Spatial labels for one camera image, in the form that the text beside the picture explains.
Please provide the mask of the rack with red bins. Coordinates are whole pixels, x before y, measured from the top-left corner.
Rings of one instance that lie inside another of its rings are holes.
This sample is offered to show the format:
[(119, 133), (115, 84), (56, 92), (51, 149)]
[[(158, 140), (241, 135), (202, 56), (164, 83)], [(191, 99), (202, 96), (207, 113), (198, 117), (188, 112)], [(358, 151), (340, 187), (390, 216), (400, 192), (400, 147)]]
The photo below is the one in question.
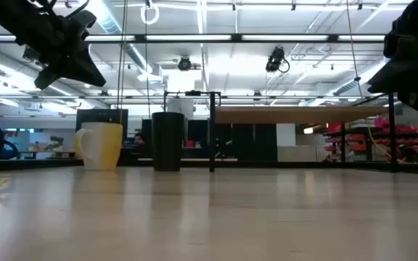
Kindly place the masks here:
[(330, 162), (412, 162), (418, 156), (418, 128), (396, 124), (394, 136), (390, 132), (390, 119), (376, 117), (362, 124), (344, 128), (332, 124), (323, 135)]

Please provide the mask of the black ceiling-mounted device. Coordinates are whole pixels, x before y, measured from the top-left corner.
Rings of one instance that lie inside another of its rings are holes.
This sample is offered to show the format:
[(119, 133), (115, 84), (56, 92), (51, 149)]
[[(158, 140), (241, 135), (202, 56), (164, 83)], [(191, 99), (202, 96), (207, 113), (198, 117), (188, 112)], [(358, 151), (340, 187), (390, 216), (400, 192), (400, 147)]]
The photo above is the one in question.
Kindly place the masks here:
[(22, 58), (28, 62), (38, 62), (40, 55), (34, 49), (26, 46)]

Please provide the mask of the wooden shelf black frame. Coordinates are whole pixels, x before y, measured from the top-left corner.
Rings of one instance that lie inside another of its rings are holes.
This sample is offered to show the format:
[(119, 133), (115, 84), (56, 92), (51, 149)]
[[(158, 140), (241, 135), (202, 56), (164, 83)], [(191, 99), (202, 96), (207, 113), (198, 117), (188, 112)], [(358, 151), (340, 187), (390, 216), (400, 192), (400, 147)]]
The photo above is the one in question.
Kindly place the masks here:
[(237, 124), (277, 124), (277, 123), (349, 123), (381, 115), (388, 111), (386, 107), (224, 107), (216, 104), (216, 97), (221, 93), (211, 91), (185, 91), (185, 96), (208, 95), (210, 100), (209, 119), (209, 171), (216, 169), (215, 127), (217, 123)]

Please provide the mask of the tall black cup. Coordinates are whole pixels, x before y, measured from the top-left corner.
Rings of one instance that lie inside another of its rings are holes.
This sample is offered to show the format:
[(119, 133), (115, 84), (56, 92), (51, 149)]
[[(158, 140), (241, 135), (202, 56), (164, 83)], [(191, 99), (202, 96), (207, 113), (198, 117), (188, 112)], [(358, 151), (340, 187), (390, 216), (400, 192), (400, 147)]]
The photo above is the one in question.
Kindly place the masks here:
[(178, 112), (152, 114), (152, 156), (156, 171), (180, 171), (183, 139), (183, 114)]

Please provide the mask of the black monitor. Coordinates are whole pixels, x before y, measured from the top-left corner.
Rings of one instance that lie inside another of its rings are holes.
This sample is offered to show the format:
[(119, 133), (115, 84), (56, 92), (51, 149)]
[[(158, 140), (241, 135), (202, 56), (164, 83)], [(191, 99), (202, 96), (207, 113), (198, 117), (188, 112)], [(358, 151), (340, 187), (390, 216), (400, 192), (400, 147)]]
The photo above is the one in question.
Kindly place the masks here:
[(79, 109), (76, 114), (75, 130), (79, 131), (83, 123), (101, 122), (117, 123), (123, 126), (125, 140), (128, 132), (127, 109)]

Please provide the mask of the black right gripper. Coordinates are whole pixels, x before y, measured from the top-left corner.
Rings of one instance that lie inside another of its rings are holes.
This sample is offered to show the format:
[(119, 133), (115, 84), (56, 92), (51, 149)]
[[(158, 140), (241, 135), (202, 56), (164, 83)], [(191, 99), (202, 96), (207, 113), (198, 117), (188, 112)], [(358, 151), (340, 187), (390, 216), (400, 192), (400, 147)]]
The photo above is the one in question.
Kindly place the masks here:
[(393, 21), (385, 36), (383, 54), (392, 62), (368, 80), (367, 91), (397, 92), (399, 101), (418, 111), (418, 0), (413, 0)]

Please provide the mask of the black metal table frame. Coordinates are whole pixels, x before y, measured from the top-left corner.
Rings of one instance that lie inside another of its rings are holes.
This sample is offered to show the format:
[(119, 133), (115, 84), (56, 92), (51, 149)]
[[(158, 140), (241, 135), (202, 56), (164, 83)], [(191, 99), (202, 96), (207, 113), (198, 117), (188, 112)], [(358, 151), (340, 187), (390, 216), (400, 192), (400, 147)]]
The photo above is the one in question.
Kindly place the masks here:
[[(0, 160), (0, 171), (29, 170), (53, 167), (77, 167), (83, 164), (79, 159), (16, 159)], [(384, 172), (416, 173), (418, 163), (399, 163), (393, 167), (389, 162), (238, 162), (217, 161), (216, 168), (271, 168), (271, 169), (358, 169)]]

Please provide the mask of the yellow-orange mug white handle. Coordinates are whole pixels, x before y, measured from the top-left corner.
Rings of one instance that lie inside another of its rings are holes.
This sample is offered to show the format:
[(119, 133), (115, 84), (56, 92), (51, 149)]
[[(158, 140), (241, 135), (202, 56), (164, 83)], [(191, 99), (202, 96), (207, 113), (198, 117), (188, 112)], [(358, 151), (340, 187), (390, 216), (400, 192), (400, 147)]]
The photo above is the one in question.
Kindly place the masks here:
[(115, 170), (122, 142), (121, 124), (85, 122), (75, 134), (75, 152), (87, 170)]

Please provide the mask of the small potted plant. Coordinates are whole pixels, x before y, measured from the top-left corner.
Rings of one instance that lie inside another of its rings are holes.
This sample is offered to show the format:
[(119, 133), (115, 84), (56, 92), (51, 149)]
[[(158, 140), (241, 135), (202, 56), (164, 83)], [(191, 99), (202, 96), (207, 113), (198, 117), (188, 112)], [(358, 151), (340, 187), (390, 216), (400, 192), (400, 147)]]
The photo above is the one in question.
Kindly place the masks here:
[(46, 146), (47, 151), (60, 152), (63, 150), (64, 138), (61, 136), (51, 136), (50, 142)]

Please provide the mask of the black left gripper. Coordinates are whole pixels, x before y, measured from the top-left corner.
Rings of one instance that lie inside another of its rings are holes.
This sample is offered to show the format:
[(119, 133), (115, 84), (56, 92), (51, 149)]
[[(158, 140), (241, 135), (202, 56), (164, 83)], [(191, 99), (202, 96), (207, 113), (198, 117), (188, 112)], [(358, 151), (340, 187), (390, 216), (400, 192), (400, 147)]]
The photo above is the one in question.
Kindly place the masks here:
[(67, 16), (51, 10), (41, 17), (44, 21), (38, 23), (38, 35), (25, 44), (40, 55), (35, 63), (43, 67), (34, 80), (35, 86), (44, 90), (63, 73), (64, 78), (103, 87), (106, 80), (94, 64), (85, 42), (96, 16), (77, 9)]

